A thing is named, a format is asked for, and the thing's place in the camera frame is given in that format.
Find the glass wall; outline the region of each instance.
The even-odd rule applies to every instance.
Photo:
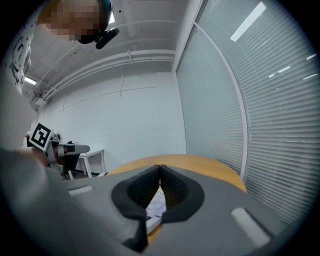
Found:
[[[219,54],[197,28],[177,78],[187,153],[214,158],[240,174],[244,132],[235,87]]]
[[[209,0],[197,24],[204,33],[199,31],[192,39],[196,41],[193,37],[207,34],[214,41],[230,65],[243,96],[249,130],[244,173],[248,193],[273,208],[287,223],[305,216],[316,198],[320,182],[318,56],[299,25],[275,1]],[[215,141],[212,137],[220,139],[207,124],[221,122],[216,118],[220,110],[213,105],[215,95],[203,97],[201,89],[190,90],[188,85],[193,78],[195,87],[203,86],[191,72],[189,56],[199,54],[200,50],[201,53],[213,51],[213,45],[204,35],[206,43],[202,42],[199,48],[191,48],[192,44],[188,46],[186,52],[193,54],[186,54],[177,72],[188,131],[188,153],[200,155],[204,154],[197,148],[208,147],[203,141],[210,144]],[[216,61],[213,55],[209,58],[211,62]],[[205,54],[198,56],[197,66],[206,66],[207,59]],[[208,80],[215,76],[208,68],[201,74]],[[202,109],[192,109],[190,115],[189,92],[194,101],[196,99],[211,109],[206,120],[199,119]],[[229,98],[238,103],[233,95],[230,93]],[[229,106],[231,103],[223,101],[223,104]],[[226,111],[234,115],[239,113],[227,108]],[[195,116],[197,125],[191,127]],[[222,120],[227,123],[233,119],[224,115]],[[202,133],[201,129],[210,136],[195,136]],[[220,160],[218,154],[210,152],[206,156],[209,155]],[[235,168],[239,162],[233,161],[230,159],[225,163]]]

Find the fluorescent light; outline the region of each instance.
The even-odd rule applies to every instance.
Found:
[[[263,2],[260,2],[253,11],[249,14],[248,17],[242,22],[234,34],[230,37],[232,41],[237,41],[244,32],[255,22],[255,20],[264,12],[267,7]]]
[[[110,20],[109,20],[109,24],[110,23],[114,23],[114,22],[115,22],[114,12],[111,12],[111,17],[110,17]]]
[[[318,73],[309,75],[309,76],[305,77],[303,80],[306,80],[306,79],[308,79],[308,78],[312,78],[312,77],[314,77],[314,76],[316,76],[316,75],[318,75]]]
[[[316,54],[316,53],[315,53],[315,54],[310,55],[309,57],[307,57],[307,58],[306,58],[306,60],[310,60],[311,58],[313,58],[313,57],[315,57],[315,56],[317,56],[317,54]]]
[[[286,66],[285,68],[279,70],[277,73],[281,73],[281,72],[286,71],[286,70],[288,70],[290,68],[291,68],[291,66]]]
[[[260,49],[262,46],[264,46],[266,43],[268,43],[271,39],[272,39],[272,36],[267,41],[265,41],[263,44],[261,44],[257,49],[255,49],[254,51]]]
[[[33,85],[35,85],[35,84],[37,83],[35,80],[32,80],[32,79],[29,78],[29,77],[25,77],[25,78],[24,78],[24,81],[27,81],[28,83],[33,84]]]
[[[286,66],[285,68],[283,68],[283,69],[281,69],[281,70],[269,75],[269,78],[272,78],[276,73],[282,73],[283,71],[286,71],[286,70],[288,70],[290,68],[291,68],[291,66]]]

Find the robotic arm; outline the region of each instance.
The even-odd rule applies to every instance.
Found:
[[[41,122],[38,122],[29,142],[42,150],[50,167],[59,170],[61,174],[63,170],[57,160],[61,160],[65,170],[70,171],[76,168],[80,154],[90,150],[88,145],[61,143],[60,135]]]

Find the round table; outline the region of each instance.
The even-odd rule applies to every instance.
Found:
[[[122,166],[110,172],[108,175],[115,175],[151,165],[167,165],[186,169],[205,176],[229,182],[245,193],[247,192],[245,184],[240,176],[229,166],[211,158],[190,154],[164,154],[138,159],[123,164]],[[149,244],[157,236],[160,230],[161,225],[156,227],[151,233],[148,234],[147,238]]]

